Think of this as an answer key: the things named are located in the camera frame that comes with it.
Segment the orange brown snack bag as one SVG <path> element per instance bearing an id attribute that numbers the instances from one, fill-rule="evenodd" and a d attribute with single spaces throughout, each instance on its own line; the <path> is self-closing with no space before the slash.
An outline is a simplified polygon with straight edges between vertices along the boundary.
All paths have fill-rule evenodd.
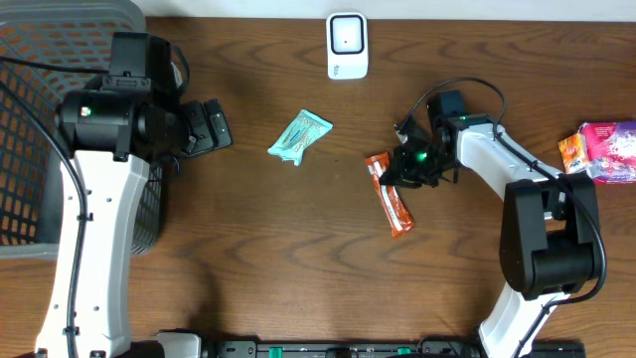
<path id="1" fill-rule="evenodd" d="M 372 176 L 374 188 L 378 194 L 382 207 L 388 218 L 392 236 L 396 239 L 408 233 L 414 226 L 414 221 L 403 204 L 397 189 L 380 182 L 381 177 L 388 171 L 390 156 L 387 152 L 373 155 L 366 159 L 366 167 Z"/>

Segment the teal snack wrapper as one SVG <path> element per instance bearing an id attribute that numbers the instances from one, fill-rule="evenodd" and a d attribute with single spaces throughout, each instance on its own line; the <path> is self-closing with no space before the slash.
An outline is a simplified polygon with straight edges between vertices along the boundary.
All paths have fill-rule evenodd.
<path id="1" fill-rule="evenodd" d="M 307 109 L 301 109 L 274 144 L 267 149 L 267 153 L 300 166 L 304 151 L 332 128 L 331 122 Z"/>

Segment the orange tissue pack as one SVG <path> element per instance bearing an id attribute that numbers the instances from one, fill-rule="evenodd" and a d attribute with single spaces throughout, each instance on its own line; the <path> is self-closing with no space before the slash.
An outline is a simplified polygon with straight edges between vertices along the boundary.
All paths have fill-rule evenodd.
<path id="1" fill-rule="evenodd" d="M 585 137 L 575 133 L 557 143 L 566 174 L 583 172 L 590 165 Z"/>

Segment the red purple pad package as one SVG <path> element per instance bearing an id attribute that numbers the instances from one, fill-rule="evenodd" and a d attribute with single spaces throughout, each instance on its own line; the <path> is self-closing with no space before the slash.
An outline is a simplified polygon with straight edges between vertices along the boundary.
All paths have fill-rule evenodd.
<path id="1" fill-rule="evenodd" d="M 635 182 L 635 122 L 586 122 L 578 130 L 590 161 L 587 174 L 596 184 Z"/>

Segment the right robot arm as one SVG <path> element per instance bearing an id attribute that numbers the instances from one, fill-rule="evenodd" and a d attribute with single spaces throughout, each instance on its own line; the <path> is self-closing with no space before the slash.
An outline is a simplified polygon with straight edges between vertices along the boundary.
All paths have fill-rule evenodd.
<path id="1" fill-rule="evenodd" d="M 500 117 L 470 112 L 458 90 L 421 97 L 429 129 L 409 113 L 396 124 L 400 144 L 379 173 L 391 188 L 435 187 L 467 169 L 502 200 L 499 263 L 505 284 L 472 339 L 422 339 L 417 357 L 581 357 L 579 344 L 537 344 L 559 307 L 598 294 L 607 275 L 595 184 L 565 174 L 516 143 Z"/>

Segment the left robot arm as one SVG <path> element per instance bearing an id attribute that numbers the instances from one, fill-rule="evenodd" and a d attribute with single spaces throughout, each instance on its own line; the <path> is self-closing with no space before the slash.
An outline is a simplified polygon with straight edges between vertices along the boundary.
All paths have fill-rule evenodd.
<path id="1" fill-rule="evenodd" d="M 63 218 L 39 357 L 205 357 L 204 338 L 168 330 L 134 341 L 127 290 L 134 227 L 151 168 L 228 147 L 221 104 L 182 102 L 181 51 L 148 34 L 117 32 L 97 85 L 57 110 Z"/>

